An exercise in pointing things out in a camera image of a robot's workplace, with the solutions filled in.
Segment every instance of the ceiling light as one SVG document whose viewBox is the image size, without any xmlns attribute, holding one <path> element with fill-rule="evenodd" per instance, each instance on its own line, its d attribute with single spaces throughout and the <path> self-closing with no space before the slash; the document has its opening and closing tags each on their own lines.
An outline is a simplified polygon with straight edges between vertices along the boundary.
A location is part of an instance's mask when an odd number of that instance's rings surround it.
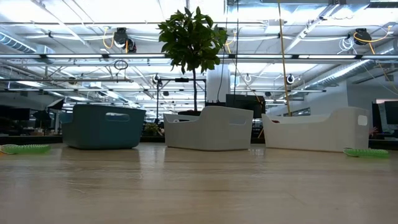
<svg viewBox="0 0 398 224">
<path fill-rule="evenodd" d="M 8 91 L 40 91 L 39 89 L 6 89 Z"/>
<path fill-rule="evenodd" d="M 398 59 L 398 55 L 363 55 L 362 59 Z"/>
<path fill-rule="evenodd" d="M 279 59 L 279 58 L 282 58 L 282 55 L 243 54 L 243 55 L 237 55 L 236 58 L 239 58 L 239 59 L 248 59 L 248 58 L 275 58 L 275 59 Z M 292 56 L 291 55 L 285 55 L 285 58 L 292 58 Z"/>
<path fill-rule="evenodd" d="M 113 92 L 113 91 L 107 91 L 106 94 L 107 94 L 108 96 L 112 97 L 112 98 L 115 98 L 115 99 L 119 98 L 119 95 L 116 94 L 116 93 Z"/>
<path fill-rule="evenodd" d="M 4 54 L 0 58 L 40 58 L 37 54 Z"/>
<path fill-rule="evenodd" d="M 18 81 L 17 83 L 23 84 L 23 85 L 29 85 L 32 87 L 43 87 L 43 84 L 37 83 L 37 82 L 30 82 L 30 81 Z"/>
<path fill-rule="evenodd" d="M 57 55 L 57 54 L 48 54 L 47 58 L 102 58 L 102 55 L 99 54 L 65 54 L 65 55 Z"/>
<path fill-rule="evenodd" d="M 110 58 L 164 58 L 164 54 L 110 54 Z"/>
<path fill-rule="evenodd" d="M 288 77 L 286 77 L 286 82 L 288 85 L 291 85 L 294 83 L 294 76 L 290 74 Z"/>
<path fill-rule="evenodd" d="M 266 100 L 266 102 L 285 102 L 286 100 Z"/>
<path fill-rule="evenodd" d="M 54 96 L 65 97 L 64 95 L 56 93 L 56 92 L 50 91 L 49 93 L 53 94 Z"/>
<path fill-rule="evenodd" d="M 106 49 L 100 49 L 101 51 L 105 51 L 107 54 L 110 54 L 110 52 L 108 52 L 108 50 Z"/>
<path fill-rule="evenodd" d="M 284 106 L 285 104 L 284 103 L 269 103 L 269 104 L 267 104 L 268 106 L 269 105 L 273 105 L 273 106 Z"/>
<path fill-rule="evenodd" d="M 326 90 L 292 90 L 294 93 L 324 93 Z"/>
<path fill-rule="evenodd" d="M 75 91 L 74 89 L 43 89 L 43 91 Z"/>
<path fill-rule="evenodd" d="M 356 55 L 299 55 L 300 59 L 354 59 Z"/>
<path fill-rule="evenodd" d="M 246 76 L 244 77 L 244 81 L 246 82 L 251 82 L 251 76 L 247 73 Z"/>
<path fill-rule="evenodd" d="M 80 96 L 69 96 L 69 98 L 77 101 L 88 101 L 89 99 Z"/>
</svg>

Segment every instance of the green leaves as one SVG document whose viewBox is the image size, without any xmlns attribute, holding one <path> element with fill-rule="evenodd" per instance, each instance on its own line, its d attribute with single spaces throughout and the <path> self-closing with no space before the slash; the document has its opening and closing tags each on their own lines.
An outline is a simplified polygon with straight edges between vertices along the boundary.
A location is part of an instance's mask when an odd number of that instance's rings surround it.
<svg viewBox="0 0 398 224">
<path fill-rule="evenodd" d="M 197 15 L 201 15 L 199 6 L 197 7 Z"/>
<path fill-rule="evenodd" d="M 213 27 L 210 16 L 196 8 L 195 16 L 185 8 L 185 14 L 177 11 L 170 19 L 161 22 L 159 42 L 165 42 L 162 52 L 171 58 L 171 65 L 181 66 L 181 72 L 201 67 L 201 72 L 215 69 L 221 63 L 217 57 L 226 41 L 226 31 Z"/>
<path fill-rule="evenodd" d="M 188 17 L 192 17 L 192 13 L 189 11 L 188 8 L 184 7 L 185 13 Z"/>
<path fill-rule="evenodd" d="M 210 18 L 210 16 L 205 16 L 205 19 L 209 27 L 213 27 L 213 20 Z"/>
</svg>

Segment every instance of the desk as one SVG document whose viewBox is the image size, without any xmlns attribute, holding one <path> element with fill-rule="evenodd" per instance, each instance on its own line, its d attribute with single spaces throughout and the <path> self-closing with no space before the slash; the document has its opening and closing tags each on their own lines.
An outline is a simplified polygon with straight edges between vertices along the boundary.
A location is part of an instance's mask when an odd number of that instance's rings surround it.
<svg viewBox="0 0 398 224">
<path fill-rule="evenodd" d="M 397 222 L 390 159 L 266 149 L 136 150 L 0 156 L 0 223 Z"/>
<path fill-rule="evenodd" d="M 370 139 L 369 147 L 372 149 L 398 150 L 398 140 Z"/>
</svg>

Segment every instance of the computer monitor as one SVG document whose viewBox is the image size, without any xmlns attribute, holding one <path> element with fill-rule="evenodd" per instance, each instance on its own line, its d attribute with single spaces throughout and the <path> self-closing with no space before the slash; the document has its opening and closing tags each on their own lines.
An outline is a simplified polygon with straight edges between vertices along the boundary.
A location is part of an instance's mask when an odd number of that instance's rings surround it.
<svg viewBox="0 0 398 224">
<path fill-rule="evenodd" d="M 398 101 L 384 102 L 387 124 L 398 124 Z"/>
<path fill-rule="evenodd" d="M 261 118 L 261 114 L 266 113 L 266 103 L 263 96 L 227 94 L 225 106 L 251 110 L 253 111 L 253 118 Z"/>
</svg>

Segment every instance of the hanging cord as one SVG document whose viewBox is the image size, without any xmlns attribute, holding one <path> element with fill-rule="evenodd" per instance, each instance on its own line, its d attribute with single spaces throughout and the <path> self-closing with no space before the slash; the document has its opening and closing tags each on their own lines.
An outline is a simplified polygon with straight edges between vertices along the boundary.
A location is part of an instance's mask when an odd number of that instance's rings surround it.
<svg viewBox="0 0 398 224">
<path fill-rule="evenodd" d="M 279 29 L 280 29 L 280 44 L 282 46 L 282 63 L 284 67 L 284 85 L 285 85 L 285 97 L 287 102 L 287 112 L 289 116 L 292 116 L 290 112 L 290 105 L 289 105 L 289 95 L 287 94 L 287 80 L 286 80 L 286 66 L 285 66 L 285 46 L 284 46 L 284 33 L 282 30 L 282 14 L 280 12 L 280 0 L 278 0 L 278 10 L 279 10 Z"/>
<path fill-rule="evenodd" d="M 371 73 L 365 66 L 363 66 L 363 68 L 365 68 L 365 70 L 369 73 L 369 75 L 370 75 L 374 80 L 376 80 L 381 86 L 383 86 L 383 88 L 385 88 L 386 90 L 388 90 L 388 91 L 391 92 L 392 94 L 395 94 L 395 95 L 398 96 L 398 93 L 396 93 L 396 92 L 390 90 L 388 87 L 386 87 L 385 85 L 383 85 L 376 77 L 374 77 L 374 76 L 372 75 L 372 73 Z"/>
<path fill-rule="evenodd" d="M 105 46 L 107 49 L 111 49 L 111 48 L 113 47 L 114 32 L 112 33 L 112 43 L 111 43 L 111 46 L 108 46 L 108 45 L 106 45 L 106 43 L 105 43 L 105 35 L 106 35 L 106 31 L 107 31 L 107 30 L 108 30 L 108 28 L 105 27 L 105 32 L 104 32 L 104 36 L 103 36 L 103 38 L 102 38 L 102 41 L 103 41 L 103 43 L 104 43 L 104 46 Z"/>
<path fill-rule="evenodd" d="M 227 26 L 228 26 L 228 4 L 226 5 L 226 20 L 225 20 L 225 30 L 227 30 Z M 223 47 L 223 65 L 221 66 L 221 81 L 220 81 L 220 86 L 218 87 L 218 93 L 217 93 L 217 103 L 220 102 L 220 90 L 221 90 L 221 86 L 223 84 L 223 74 L 224 74 L 224 59 L 225 59 L 225 47 Z"/>
<path fill-rule="evenodd" d="M 239 15 L 239 0 L 236 2 L 236 14 Z M 236 18 L 236 58 L 235 58 L 235 78 L 234 78 L 234 105 L 235 105 L 235 93 L 236 93 L 236 74 L 238 73 L 238 53 L 239 53 L 239 16 Z"/>
<path fill-rule="evenodd" d="M 374 51 L 374 48 L 373 48 L 371 42 L 380 41 L 380 40 L 386 38 L 387 35 L 388 35 L 388 32 L 387 32 L 386 36 L 384 36 L 384 37 L 381 38 L 381 39 L 373 40 L 373 41 L 371 41 L 371 40 L 365 40 L 365 42 L 368 42 L 368 43 L 369 43 L 369 47 L 370 47 L 370 49 L 371 49 L 371 51 L 372 51 L 372 53 L 373 53 L 374 55 L 376 54 L 376 52 Z M 383 74 L 384 74 L 384 76 L 386 77 L 386 80 L 391 84 L 391 86 L 392 86 L 396 91 L 398 91 L 398 89 L 397 89 L 397 87 L 394 85 L 394 83 L 388 78 L 388 75 L 386 74 L 386 71 L 384 71 L 384 68 L 381 66 L 381 64 L 380 64 L 379 62 L 376 62 L 376 63 L 379 65 L 379 67 L 380 67 L 381 70 L 383 71 Z"/>
<path fill-rule="evenodd" d="M 234 42 L 235 37 L 236 37 L 236 33 L 234 33 L 234 39 L 232 39 L 231 42 L 225 44 L 225 46 L 228 48 L 228 52 L 229 52 L 229 53 L 231 53 L 231 49 L 229 48 L 229 45 L 230 45 L 232 42 Z"/>
<path fill-rule="evenodd" d="M 359 40 L 359 41 L 365 42 L 365 43 L 375 43 L 375 42 L 378 42 L 378 41 L 380 41 L 380 40 L 384 40 L 385 38 L 387 38 L 388 32 L 390 31 L 390 29 L 391 29 L 391 27 L 388 27 L 388 31 L 387 31 L 386 35 L 385 35 L 384 37 L 380 38 L 380 39 L 377 39 L 377 40 L 363 40 L 363 39 L 359 39 L 359 38 L 356 37 L 356 34 L 358 34 L 357 32 L 354 33 L 354 38 L 357 39 L 357 40 Z"/>
</svg>

